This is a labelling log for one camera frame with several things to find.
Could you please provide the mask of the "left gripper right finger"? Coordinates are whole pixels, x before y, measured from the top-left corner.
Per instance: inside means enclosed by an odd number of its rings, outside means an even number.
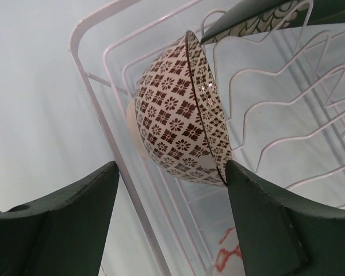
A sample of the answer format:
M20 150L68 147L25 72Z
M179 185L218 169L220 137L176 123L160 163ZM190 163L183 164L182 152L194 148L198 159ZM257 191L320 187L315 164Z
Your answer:
M247 275L345 275L345 210L279 187L230 160L227 189Z

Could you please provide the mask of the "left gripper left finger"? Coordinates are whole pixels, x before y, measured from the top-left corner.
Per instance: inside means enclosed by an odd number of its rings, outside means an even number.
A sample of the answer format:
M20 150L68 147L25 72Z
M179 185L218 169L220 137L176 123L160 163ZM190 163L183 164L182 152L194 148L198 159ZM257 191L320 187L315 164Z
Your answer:
M117 195L114 161L0 211L0 275L98 275Z

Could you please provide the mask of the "red patterned white bowl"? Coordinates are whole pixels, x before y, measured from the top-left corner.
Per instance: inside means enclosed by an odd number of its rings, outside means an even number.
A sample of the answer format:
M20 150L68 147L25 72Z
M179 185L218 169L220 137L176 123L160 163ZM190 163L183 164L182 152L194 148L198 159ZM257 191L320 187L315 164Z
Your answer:
M230 227L221 237L214 262L205 275L245 276L245 274L236 227Z

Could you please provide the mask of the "white wire dish rack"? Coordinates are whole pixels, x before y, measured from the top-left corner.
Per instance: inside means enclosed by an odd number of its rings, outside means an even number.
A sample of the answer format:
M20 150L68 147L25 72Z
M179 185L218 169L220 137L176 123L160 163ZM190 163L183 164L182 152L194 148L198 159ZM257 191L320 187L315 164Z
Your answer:
M71 32L69 50L157 263L204 275L234 225L228 192L175 179L142 158L127 106L176 39L201 37L234 1L112 1ZM233 157L260 177L345 209L345 24L273 29L204 46Z

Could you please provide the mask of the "brown patterned bowl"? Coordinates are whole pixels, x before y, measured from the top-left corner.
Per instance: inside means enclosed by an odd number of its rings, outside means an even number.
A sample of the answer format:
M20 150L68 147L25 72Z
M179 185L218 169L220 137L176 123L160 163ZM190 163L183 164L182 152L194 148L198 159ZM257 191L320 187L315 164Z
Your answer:
M193 31L171 43L143 72L135 115L151 160L171 176L227 184L232 159L223 106L204 49Z

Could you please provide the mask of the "square black floral plate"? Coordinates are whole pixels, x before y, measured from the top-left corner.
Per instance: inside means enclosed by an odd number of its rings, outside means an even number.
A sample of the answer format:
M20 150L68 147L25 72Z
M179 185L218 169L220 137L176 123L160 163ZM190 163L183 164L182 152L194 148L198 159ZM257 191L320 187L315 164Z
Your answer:
M345 1L240 1L203 35L201 44L273 29L345 23Z

